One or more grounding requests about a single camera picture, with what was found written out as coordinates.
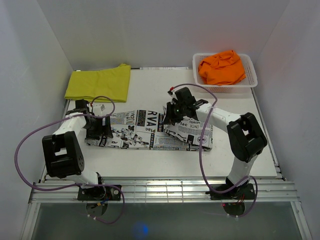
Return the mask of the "newspaper print trousers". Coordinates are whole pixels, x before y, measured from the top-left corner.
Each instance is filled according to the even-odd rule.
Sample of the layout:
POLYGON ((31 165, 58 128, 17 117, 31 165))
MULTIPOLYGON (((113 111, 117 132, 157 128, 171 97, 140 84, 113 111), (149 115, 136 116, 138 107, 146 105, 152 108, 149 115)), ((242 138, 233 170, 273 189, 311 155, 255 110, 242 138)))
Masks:
POLYGON ((213 130, 211 124, 204 127, 202 121, 189 117, 174 125, 164 124, 165 115, 152 110, 136 109, 116 112, 110 116, 113 138, 99 140, 84 139, 88 146, 116 149, 198 151, 200 140, 202 149, 213 148, 213 130))

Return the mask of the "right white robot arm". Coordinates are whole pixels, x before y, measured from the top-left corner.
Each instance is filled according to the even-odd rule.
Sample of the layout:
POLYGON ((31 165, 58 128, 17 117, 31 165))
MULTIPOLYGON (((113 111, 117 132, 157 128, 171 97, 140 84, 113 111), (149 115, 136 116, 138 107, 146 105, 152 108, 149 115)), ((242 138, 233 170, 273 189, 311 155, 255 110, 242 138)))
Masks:
POLYGON ((211 193, 227 194, 237 199, 244 193, 244 186, 251 178, 252 166, 263 149, 267 146, 267 138, 256 117, 247 112, 236 114, 215 107, 207 100, 197 100, 189 90, 189 84, 171 87, 168 94, 171 100, 166 104, 165 125, 174 125, 184 117, 211 124, 228 135, 231 151, 234 155, 231 171, 221 188, 208 188, 211 193))

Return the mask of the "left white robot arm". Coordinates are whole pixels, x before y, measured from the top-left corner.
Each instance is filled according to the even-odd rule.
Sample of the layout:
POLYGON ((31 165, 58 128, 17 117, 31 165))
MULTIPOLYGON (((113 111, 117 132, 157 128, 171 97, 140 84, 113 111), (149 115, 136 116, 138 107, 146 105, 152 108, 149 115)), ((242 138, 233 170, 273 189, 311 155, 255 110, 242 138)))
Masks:
POLYGON ((42 148, 50 177, 81 184, 81 188, 89 188, 88 193, 95 200, 100 200, 106 195, 106 187, 98 172, 85 168, 79 134, 86 130, 87 140, 108 140, 113 138, 113 133, 110 117, 101 118, 102 110, 94 113, 89 105, 87 100, 76 100, 75 108, 66 113, 66 120, 58 130, 42 138, 42 148))

